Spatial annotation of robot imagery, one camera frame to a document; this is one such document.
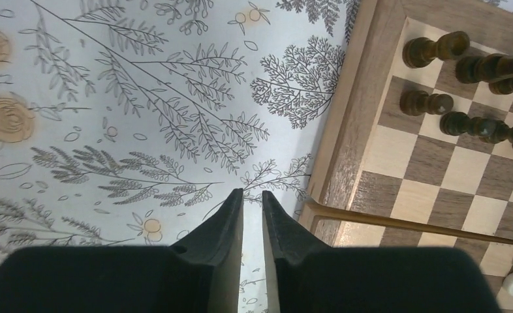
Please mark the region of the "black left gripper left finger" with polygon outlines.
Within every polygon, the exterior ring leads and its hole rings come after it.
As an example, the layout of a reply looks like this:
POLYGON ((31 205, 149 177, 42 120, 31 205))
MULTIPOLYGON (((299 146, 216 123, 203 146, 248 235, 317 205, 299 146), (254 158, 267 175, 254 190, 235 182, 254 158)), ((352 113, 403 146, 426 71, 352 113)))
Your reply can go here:
POLYGON ((236 312, 243 190, 170 246, 30 246, 0 265, 0 312, 236 312))

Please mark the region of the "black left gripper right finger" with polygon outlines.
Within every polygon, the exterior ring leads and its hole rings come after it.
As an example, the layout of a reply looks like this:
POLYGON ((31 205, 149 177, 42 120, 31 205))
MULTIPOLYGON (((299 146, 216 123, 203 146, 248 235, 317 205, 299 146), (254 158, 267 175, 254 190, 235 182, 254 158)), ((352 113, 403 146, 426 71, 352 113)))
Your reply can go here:
POLYGON ((328 246, 262 193, 270 312, 499 312, 476 263, 448 247, 328 246))

